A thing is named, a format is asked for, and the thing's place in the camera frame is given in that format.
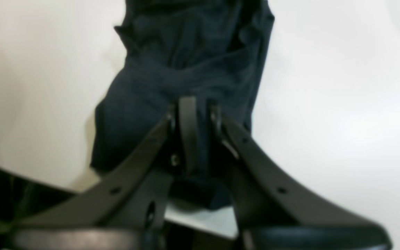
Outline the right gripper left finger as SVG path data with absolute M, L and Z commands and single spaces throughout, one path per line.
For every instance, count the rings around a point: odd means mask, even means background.
M 194 97 L 180 98 L 133 152 L 82 194 L 19 222 L 13 250 L 165 250 L 173 182 L 198 174 Z

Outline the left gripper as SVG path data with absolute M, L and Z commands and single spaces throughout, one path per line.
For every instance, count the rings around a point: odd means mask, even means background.
M 60 204 L 75 193 L 37 183 L 0 169 L 0 250 L 18 220 Z

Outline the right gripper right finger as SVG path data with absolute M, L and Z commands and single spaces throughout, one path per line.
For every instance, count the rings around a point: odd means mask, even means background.
M 211 173 L 227 188 L 234 250 L 390 250 L 386 230 L 297 182 L 246 129 L 209 104 Z

